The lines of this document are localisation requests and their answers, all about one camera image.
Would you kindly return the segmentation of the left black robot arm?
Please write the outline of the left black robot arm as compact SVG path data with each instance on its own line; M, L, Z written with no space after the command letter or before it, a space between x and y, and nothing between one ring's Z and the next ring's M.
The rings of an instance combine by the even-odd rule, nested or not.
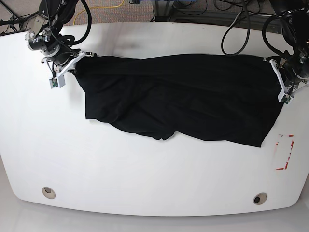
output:
M262 28L265 45L276 56L265 58L271 64L279 81L280 102L290 101L301 90L300 83L306 87L309 81L309 2L307 0L271 0L275 12ZM267 40L266 29L270 22L279 20L284 40L292 47L293 53L280 51Z

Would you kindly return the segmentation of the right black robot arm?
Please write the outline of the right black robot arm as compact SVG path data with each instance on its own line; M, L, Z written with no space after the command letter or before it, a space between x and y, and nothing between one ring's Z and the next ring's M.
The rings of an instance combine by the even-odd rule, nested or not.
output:
M43 53L43 62L47 64L52 80L58 76L56 68L70 70L70 62L81 56L80 49L72 49L88 37L92 26L92 15L86 1L81 1L87 14L87 28L80 39L73 35L62 35L63 25L75 14L77 0L43 0L39 5L38 15L27 32L25 40L32 51Z

